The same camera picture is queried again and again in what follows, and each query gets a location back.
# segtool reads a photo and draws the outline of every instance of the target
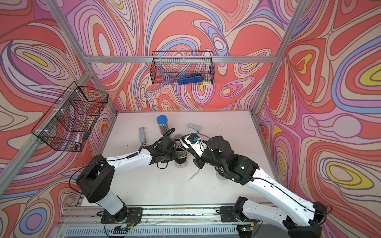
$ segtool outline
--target cable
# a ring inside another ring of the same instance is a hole
[[[217,214],[220,214],[220,215],[223,214],[223,215],[227,216],[227,217],[230,218],[230,219],[235,219],[234,217],[229,216],[228,214],[226,214],[225,212],[222,212],[222,211],[219,210],[219,209],[216,210],[216,213],[217,213]]]
[[[273,184],[273,183],[271,183],[271,182],[269,182],[269,181],[267,181],[267,180],[265,180],[265,179],[263,179],[263,178],[253,177],[253,178],[250,178],[250,179],[244,179],[244,180],[241,180],[241,181],[239,181],[239,182],[244,182],[244,181],[248,181],[248,180],[251,181],[252,179],[260,179],[260,180],[263,180],[263,181],[268,182],[268,183],[271,184],[272,186],[274,186],[274,187],[276,187],[277,189],[279,189],[282,193],[284,193],[285,195],[287,195],[289,198],[291,198],[292,200],[294,200],[297,204],[299,204],[300,206],[302,206],[304,209],[307,209],[307,210],[309,210],[310,212],[313,212],[313,213],[315,213],[315,214],[326,216],[326,215],[330,214],[330,213],[332,212],[332,210],[333,210],[332,205],[328,204],[327,207],[328,207],[328,206],[331,206],[331,208],[332,208],[329,212],[326,212],[326,213],[320,213],[320,212],[312,211],[312,210],[308,209],[306,206],[302,205],[302,204],[301,204],[300,202],[298,202],[296,199],[294,199],[293,197],[291,197],[288,193],[286,193],[285,191],[283,191],[282,189],[280,189],[278,186],[276,186],[275,184]]]
[[[170,134],[172,134],[176,129],[175,128],[171,128],[169,130],[166,131],[166,133],[164,133],[163,136],[169,136]]]
[[[106,211],[103,210],[103,211],[97,212],[96,215],[97,215],[97,216],[100,216],[100,217],[103,217],[103,229],[104,229],[104,232],[106,233],[107,237],[110,238],[110,237],[109,237],[109,234],[108,234],[107,231],[106,231],[106,227],[104,226],[104,221],[105,221],[105,218],[104,218],[104,217],[105,217],[105,215],[106,215]]]
[[[136,218],[136,224],[138,224],[139,223],[138,217],[135,214],[131,214],[131,215],[135,216],[135,218]]]
[[[184,135],[184,136],[182,136],[181,138],[185,138],[185,137],[190,136],[190,135],[192,135],[192,134],[199,134],[199,135],[201,135],[201,136],[205,136],[206,138],[209,138],[211,141],[213,141],[213,142],[216,144],[216,146],[218,146],[218,144],[216,143],[215,140],[213,140],[213,139],[210,138],[209,136],[206,136],[206,135],[201,134],[201,133],[198,133],[198,132],[194,132],[194,133],[190,133],[190,134],[188,134],[188,135]]]
[[[322,225],[325,222],[325,220],[327,219],[328,214],[331,213],[331,211],[333,210],[333,206],[332,205],[328,204],[327,207],[331,207],[331,210],[327,213],[327,215],[325,215],[324,220],[321,223],[319,223],[319,225]]]
[[[260,229],[262,223],[263,223],[263,221],[262,221],[261,224],[258,226],[258,229],[254,232],[254,234],[252,234],[252,235],[250,236],[250,238],[252,238],[253,236],[255,236],[255,234],[259,231],[259,229]]]
[[[168,167],[168,162],[167,162],[167,165],[164,168],[160,168],[159,167],[159,163],[156,163],[156,167],[158,167],[159,169],[166,169]]]
[[[134,156],[137,156],[138,154],[139,154],[139,152],[135,152],[135,153],[130,154],[130,155],[124,157],[124,158],[120,158],[120,159],[117,159],[117,160],[104,160],[104,161],[118,161],[118,160],[123,160],[123,159],[129,159],[129,158],[132,158]]]
[[[153,222],[156,220],[156,218],[154,218],[150,223],[148,224],[143,224],[143,223],[140,223],[140,225],[157,225],[157,224],[160,224],[160,223],[163,223],[167,220],[169,220],[169,218],[165,219],[165,220],[162,220],[162,221],[159,221],[159,222],[156,222],[155,224],[153,224]]]
[[[90,165],[94,165],[94,164],[99,164],[99,163],[104,163],[105,162],[105,160],[102,160],[102,161],[98,161],[98,162],[95,162],[95,163],[91,163],[91,164],[88,164],[88,165],[86,165],[86,166],[83,166],[83,167],[80,167],[77,171],[75,171],[71,176],[70,176],[70,178],[69,178],[69,187],[72,189],[72,190],[74,190],[74,191],[76,191],[77,193],[80,193],[80,194],[83,194],[83,193],[81,193],[80,191],[77,191],[76,189],[74,189],[74,188],[72,188],[72,186],[70,185],[70,180],[73,178],[73,176],[78,172],[78,171],[80,171],[81,169],[83,169],[83,168],[85,168],[85,167],[87,167],[87,166],[90,166]]]
[[[199,140],[199,142],[200,142],[200,150],[201,150],[202,153],[204,153],[205,150],[201,149],[201,140]]]
[[[138,218],[136,217],[136,215],[135,215],[135,214],[131,214],[131,215],[134,215],[134,216],[135,216],[135,218],[136,218],[136,223],[134,222],[133,219],[130,218],[130,216],[129,216],[128,213],[127,213],[127,217],[132,221],[132,225],[131,225],[131,228],[130,228],[130,229],[134,228],[134,226],[136,226],[136,225],[138,224]]]
[[[104,223],[103,223],[103,229],[104,229],[104,232],[106,233],[107,237],[110,238],[109,234],[107,234],[106,227],[104,226]]]

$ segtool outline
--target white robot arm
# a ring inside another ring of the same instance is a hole
[[[90,203],[102,206],[116,222],[124,222],[128,209],[110,190],[112,178],[140,166],[176,159],[176,141],[168,137],[169,134],[134,153],[109,158],[95,156],[77,178],[77,185]],[[186,135],[180,140],[194,155],[193,161],[198,168],[202,169],[205,163],[212,165],[221,176],[258,191],[277,206],[239,197],[232,214],[236,220],[261,220],[286,230],[292,238],[320,237],[319,222],[326,214],[323,204],[302,199],[272,179],[251,159],[234,154],[222,136],[201,141],[197,134]]]

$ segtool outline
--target colorful patterned backdrop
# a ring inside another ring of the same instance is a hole
[[[0,167],[83,68],[43,0],[0,1]],[[68,176],[99,149],[112,114],[105,108],[83,152],[42,144],[0,197],[0,237],[47,237],[76,193]]]
[[[275,55],[295,1],[59,1],[88,55],[149,56],[185,45],[215,55]]]
[[[296,3],[85,0],[60,4],[88,55],[211,50],[217,56],[273,56]],[[93,64],[116,110],[248,110],[269,64],[215,64],[213,86],[152,86],[149,68],[150,64]]]
[[[115,109],[249,110],[270,64],[228,63],[213,85],[152,85],[149,64],[94,63],[93,69]]]
[[[331,204],[323,237],[381,237],[381,1],[313,0],[256,110],[284,186]]]

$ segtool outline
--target wire basket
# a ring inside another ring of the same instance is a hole
[[[33,128],[32,133],[56,151],[80,152],[108,98],[95,88],[77,86],[49,123],[42,130]]]
[[[153,51],[152,57],[152,84],[213,85],[212,51]]]

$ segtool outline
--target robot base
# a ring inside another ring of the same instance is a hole
[[[106,210],[104,210],[105,214],[102,216],[101,223],[102,224],[136,224],[136,223],[140,223],[140,220],[142,218],[143,208],[127,208],[127,209],[128,209],[128,213],[126,214],[127,219],[125,221],[123,221],[122,223],[118,223],[115,220],[115,217],[113,215],[111,215]]]

